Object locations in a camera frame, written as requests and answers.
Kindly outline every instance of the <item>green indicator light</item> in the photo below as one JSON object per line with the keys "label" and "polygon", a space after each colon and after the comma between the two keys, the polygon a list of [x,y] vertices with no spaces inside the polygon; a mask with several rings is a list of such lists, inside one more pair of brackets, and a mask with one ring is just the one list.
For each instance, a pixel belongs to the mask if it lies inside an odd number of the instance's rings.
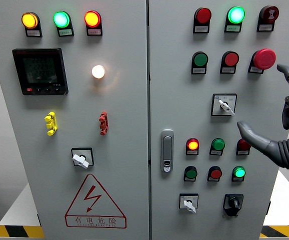
{"label": "green indicator light", "polygon": [[237,178],[242,178],[246,175],[246,170],[243,166],[236,166],[233,169],[233,174],[237,177]]}
{"label": "green indicator light", "polygon": [[225,148],[225,141],[222,138],[216,138],[215,140],[212,141],[211,146],[217,150],[221,151],[222,149]]}
{"label": "green indicator light", "polygon": [[64,11],[57,11],[53,15],[53,21],[58,28],[65,28],[69,25],[69,15]]}
{"label": "green indicator light", "polygon": [[188,179],[194,179],[197,176],[197,172],[195,170],[189,170],[186,172],[186,177]]}
{"label": "green indicator light", "polygon": [[232,24],[239,24],[245,18],[245,10],[241,6],[235,6],[228,12],[228,19]]}
{"label": "green indicator light", "polygon": [[206,65],[206,63],[208,62],[208,57],[204,53],[198,53],[194,57],[193,61],[194,61],[194,64],[196,64],[198,67],[202,67]]}

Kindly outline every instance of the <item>gray metal panel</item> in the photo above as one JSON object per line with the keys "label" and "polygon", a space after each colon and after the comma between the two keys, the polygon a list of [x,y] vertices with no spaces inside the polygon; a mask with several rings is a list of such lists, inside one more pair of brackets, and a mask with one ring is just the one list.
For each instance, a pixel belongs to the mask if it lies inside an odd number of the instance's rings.
{"label": "gray metal panel", "polygon": [[[273,32],[256,32],[260,10],[279,8]],[[226,14],[242,6],[245,19],[241,33],[224,33]],[[210,32],[193,34],[194,13],[206,7],[212,12]],[[275,140],[287,137],[281,114],[289,87],[276,65],[264,74],[248,73],[252,55],[271,48],[276,63],[289,65],[289,0],[207,1],[151,0],[150,109],[152,239],[244,239],[257,240],[267,212],[278,167],[251,149],[249,156],[236,156],[241,138],[237,121],[248,121],[256,131]],[[208,55],[206,75],[191,75],[194,53]],[[225,52],[239,54],[236,73],[220,74]],[[237,94],[235,116],[211,116],[213,94]],[[160,169],[160,134],[174,131],[173,171]],[[186,156],[186,141],[197,138],[198,156]],[[222,156],[211,156],[215,138],[223,138]],[[231,182],[232,170],[244,166],[244,182]],[[184,182],[184,170],[195,166],[196,182]],[[220,182],[207,182],[208,170],[219,166]],[[197,193],[196,214],[179,209],[179,194]],[[243,194],[238,217],[223,216],[225,194]]]}
{"label": "gray metal panel", "polygon": [[[103,37],[86,35],[89,10],[101,14]],[[30,11],[40,18],[42,38],[26,37],[21,16]],[[73,37],[58,37],[56,11],[69,13]],[[146,20],[145,0],[0,0],[0,84],[48,240],[149,238]],[[22,95],[16,48],[62,48],[69,94]],[[95,65],[106,70],[100,81],[91,75]],[[58,123],[53,136],[44,121],[50,111]],[[105,136],[102,111],[108,113]],[[80,147],[93,149],[94,166],[87,170],[73,166],[71,148]],[[65,214],[87,174],[125,214],[126,229],[66,226]],[[101,198],[94,208],[107,212]]]}

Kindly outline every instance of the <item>white switch knob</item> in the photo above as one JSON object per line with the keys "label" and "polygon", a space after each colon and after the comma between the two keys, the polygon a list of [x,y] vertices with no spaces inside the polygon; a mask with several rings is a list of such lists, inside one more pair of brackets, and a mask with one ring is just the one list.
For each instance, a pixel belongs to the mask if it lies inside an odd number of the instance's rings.
{"label": "white switch knob", "polygon": [[193,203],[192,203],[191,201],[186,201],[186,200],[184,200],[184,201],[183,201],[183,204],[184,204],[185,208],[186,208],[189,212],[191,212],[191,213],[193,213],[193,214],[196,213],[196,209],[195,209],[195,207],[193,206]]}
{"label": "white switch knob", "polygon": [[235,113],[233,112],[233,110],[231,109],[231,107],[229,107],[228,104],[226,104],[225,102],[223,102],[222,100],[219,100],[219,104],[220,107],[225,110],[227,113],[229,113],[231,116],[234,116]]}
{"label": "white switch knob", "polygon": [[83,167],[84,169],[87,169],[89,166],[89,162],[86,161],[86,158],[84,156],[78,156],[75,154],[72,158],[73,162],[75,164],[78,164],[79,166]]}

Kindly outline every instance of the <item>yellow terminal connector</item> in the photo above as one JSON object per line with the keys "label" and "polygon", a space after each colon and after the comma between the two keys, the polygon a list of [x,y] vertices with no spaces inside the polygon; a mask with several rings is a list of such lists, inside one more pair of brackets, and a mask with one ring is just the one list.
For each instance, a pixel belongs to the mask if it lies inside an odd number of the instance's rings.
{"label": "yellow terminal connector", "polygon": [[58,129],[57,121],[56,121],[56,114],[53,111],[51,111],[48,113],[47,116],[45,116],[44,120],[47,122],[46,128],[50,129],[47,132],[47,134],[48,136],[52,136],[53,134],[55,134],[55,132]]}

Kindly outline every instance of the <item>red indicator light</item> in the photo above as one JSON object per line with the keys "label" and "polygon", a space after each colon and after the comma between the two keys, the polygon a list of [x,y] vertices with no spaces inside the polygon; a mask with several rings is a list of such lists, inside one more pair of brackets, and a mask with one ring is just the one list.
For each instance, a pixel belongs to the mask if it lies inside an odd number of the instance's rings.
{"label": "red indicator light", "polygon": [[210,21],[211,19],[211,11],[210,9],[208,8],[199,8],[197,11],[196,11],[196,14],[195,14],[195,19],[197,19],[197,21],[201,24],[205,24],[207,22]]}
{"label": "red indicator light", "polygon": [[213,179],[219,179],[221,176],[223,175],[223,173],[220,171],[220,170],[214,170],[211,172],[210,176],[213,178]]}
{"label": "red indicator light", "polygon": [[224,62],[226,65],[228,65],[229,67],[235,66],[237,65],[237,63],[239,62],[239,56],[237,53],[235,52],[230,52],[229,54],[227,54],[224,58]]}
{"label": "red indicator light", "polygon": [[253,57],[254,65],[260,70],[271,68],[276,62],[276,54],[269,48],[264,48],[256,52]]}
{"label": "red indicator light", "polygon": [[100,14],[97,11],[87,11],[84,15],[84,22],[90,28],[96,28],[101,23]]}
{"label": "red indicator light", "polygon": [[279,10],[276,6],[265,6],[260,11],[260,17],[266,24],[273,24],[279,16]]}
{"label": "red indicator light", "polygon": [[195,151],[199,148],[199,141],[196,138],[190,138],[186,141],[186,146],[189,150]]}
{"label": "red indicator light", "polygon": [[251,148],[251,146],[249,145],[249,143],[247,143],[247,142],[246,142],[245,140],[243,140],[243,139],[240,139],[240,140],[238,141],[238,147],[239,147],[239,149],[242,150],[242,151],[249,151],[250,148]]}

